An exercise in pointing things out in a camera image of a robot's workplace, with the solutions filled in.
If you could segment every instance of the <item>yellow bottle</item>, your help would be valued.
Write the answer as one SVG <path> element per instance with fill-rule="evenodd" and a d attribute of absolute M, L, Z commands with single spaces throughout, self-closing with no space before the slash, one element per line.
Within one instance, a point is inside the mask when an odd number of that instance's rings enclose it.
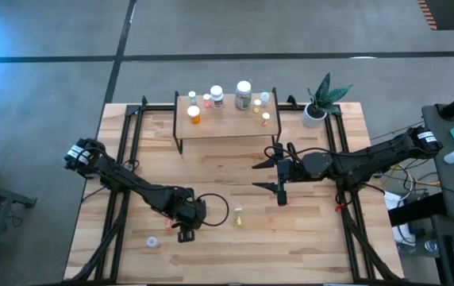
<path fill-rule="evenodd" d="M 243 210 L 240 207 L 234 209 L 234 227 L 243 226 Z"/>

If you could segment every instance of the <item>clear vial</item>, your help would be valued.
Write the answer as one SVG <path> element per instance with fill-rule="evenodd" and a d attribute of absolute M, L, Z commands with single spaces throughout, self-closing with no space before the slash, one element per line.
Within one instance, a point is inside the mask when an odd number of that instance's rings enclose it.
<path fill-rule="evenodd" d="M 425 249 L 430 253 L 434 253 L 439 250 L 439 245 L 436 239 L 428 240 L 425 242 Z"/>
<path fill-rule="evenodd" d="M 195 91 L 190 91 L 188 93 L 188 98 L 190 99 L 190 105 L 197 105 L 197 98 L 195 97 Z"/>
<path fill-rule="evenodd" d="M 243 226 L 243 209 L 237 207 L 234 209 L 234 227 Z"/>
<path fill-rule="evenodd" d="M 204 107 L 205 108 L 210 108 L 213 104 L 211 103 L 211 95 L 205 94 L 202 96 L 202 99 L 204 99 Z"/>
<path fill-rule="evenodd" d="M 268 112 L 264 112 L 262 114 L 262 126 L 267 126 L 267 123 L 269 122 L 270 115 Z"/>
<path fill-rule="evenodd" d="M 262 107 L 266 107 L 269 103 L 269 94 L 266 91 L 260 94 L 260 103 Z"/>
<path fill-rule="evenodd" d="M 253 113 L 259 113 L 260 111 L 260 99 L 253 101 Z"/>

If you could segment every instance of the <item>white cap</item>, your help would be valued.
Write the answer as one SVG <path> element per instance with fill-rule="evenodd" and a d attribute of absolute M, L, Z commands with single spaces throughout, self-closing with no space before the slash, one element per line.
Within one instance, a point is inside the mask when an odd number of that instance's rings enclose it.
<path fill-rule="evenodd" d="M 221 89 L 221 86 L 211 87 L 210 93 L 212 96 L 220 96 L 224 91 Z"/>
<path fill-rule="evenodd" d="M 198 106 L 190 106 L 187 110 L 188 115 L 191 117 L 197 116 L 200 112 L 201 110 L 198 108 Z"/>
<path fill-rule="evenodd" d="M 149 237 L 148 240 L 146 241 L 146 245 L 148 247 L 154 248 L 158 247 L 160 244 L 158 243 L 158 239 L 156 239 L 155 237 Z"/>
<path fill-rule="evenodd" d="M 239 83 L 237 83 L 237 90 L 240 93 L 248 93 L 250 92 L 251 89 L 252 85 L 246 80 L 242 80 Z"/>

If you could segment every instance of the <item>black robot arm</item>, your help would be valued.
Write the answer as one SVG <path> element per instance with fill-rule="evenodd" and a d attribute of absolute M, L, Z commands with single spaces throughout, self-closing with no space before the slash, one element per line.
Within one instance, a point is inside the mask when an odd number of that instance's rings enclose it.
<path fill-rule="evenodd" d="M 99 175 L 102 185 L 111 191 L 135 191 L 152 210 L 176 221 L 172 227 L 180 228 L 179 242 L 192 242 L 194 230 L 201 227 L 206 217 L 206 202 L 194 199 L 192 188 L 149 183 L 116 163 L 105 150 L 96 140 L 79 139 L 65 156 L 65 168 L 84 177 Z"/>
<path fill-rule="evenodd" d="M 273 149 L 274 155 L 267 151 Z M 328 178 L 339 183 L 345 191 L 351 191 L 368 182 L 377 172 L 386 172 L 392 165 L 406 159 L 434 158 L 442 149 L 433 133 L 424 127 L 409 128 L 404 134 L 367 147 L 353 153 L 334 153 L 322 148 L 308 148 L 296 152 L 292 143 L 285 150 L 277 143 L 267 147 L 264 152 L 269 159 L 253 168 L 272 168 L 277 166 L 279 182 L 277 184 L 254 183 L 273 191 L 278 197 L 278 204 L 287 204 L 283 185 L 293 182 L 312 182 Z M 308 153 L 299 158 L 299 153 L 322 150 L 322 153 Z"/>

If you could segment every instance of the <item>wooden tabletop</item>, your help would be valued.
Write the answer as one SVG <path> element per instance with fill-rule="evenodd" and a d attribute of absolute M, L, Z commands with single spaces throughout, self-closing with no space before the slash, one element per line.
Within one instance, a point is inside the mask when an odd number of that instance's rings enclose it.
<path fill-rule="evenodd" d="M 114 157 L 125 106 L 106 105 L 98 134 Z M 351 151 L 370 145 L 361 105 L 341 103 L 341 109 Z M 324 126 L 304 127 L 299 111 L 282 111 L 280 116 L 283 144 L 292 141 L 297 150 L 328 148 Z M 203 226 L 196 231 L 195 242 L 180 244 L 177 230 L 165 230 L 164 217 L 132 193 L 118 283 L 352 282 L 341 216 L 335 212 L 333 181 L 286 184 L 288 205 L 278 207 L 272 193 L 251 185 L 276 180 L 275 168 L 251 169 L 265 160 L 263 149 L 271 144 L 270 139 L 197 139 L 187 143 L 186 152 L 179 155 L 172 138 L 172 119 L 172 112 L 144 113 L 137 175 L 154 184 L 192 187 L 196 195 L 223 195 L 229 201 L 231 215 L 222 226 Z M 98 181 L 89 182 L 84 195 L 98 187 Z M 65 278 L 74 276 L 98 246 L 108 196 L 109 191 L 101 191 L 81 206 Z M 391 270 L 402 276 L 383 196 L 367 188 L 360 192 L 360 200 L 371 244 Z M 225 215 L 223 203 L 216 198 L 206 198 L 206 203 L 206 221 L 220 221 Z M 233 224 L 237 207 L 242 208 L 243 215 L 239 228 Z M 158 238 L 159 248 L 146 246 L 151 236 Z M 356 252 L 361 275 L 366 276 L 359 245 Z M 107 261 L 110 257 L 112 253 L 108 253 Z"/>
<path fill-rule="evenodd" d="M 192 124 L 187 114 L 190 100 L 187 95 L 178 97 L 176 115 L 176 137 L 178 139 L 271 136 L 278 134 L 275 96 L 269 93 L 269 103 L 260 108 L 259 113 L 252 111 L 253 101 L 260 94 L 252 94 L 252 106 L 247 110 L 239 110 L 234 105 L 235 95 L 224 95 L 224 106 L 221 109 L 205 108 L 202 95 L 197 95 L 197 106 L 201 109 L 201 122 Z M 270 119 L 266 126 L 262 125 L 262 114 L 267 112 Z"/>

